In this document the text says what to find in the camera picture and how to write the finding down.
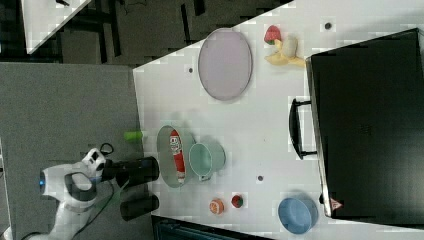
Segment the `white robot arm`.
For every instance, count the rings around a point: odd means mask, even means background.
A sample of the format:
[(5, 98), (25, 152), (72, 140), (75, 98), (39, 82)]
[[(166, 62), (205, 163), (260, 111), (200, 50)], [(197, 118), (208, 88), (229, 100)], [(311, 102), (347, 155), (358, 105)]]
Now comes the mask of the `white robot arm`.
[(72, 240), (89, 222), (109, 154), (93, 148), (81, 161), (43, 169), (41, 195), (58, 201), (54, 225), (49, 233), (31, 233), (22, 240)]

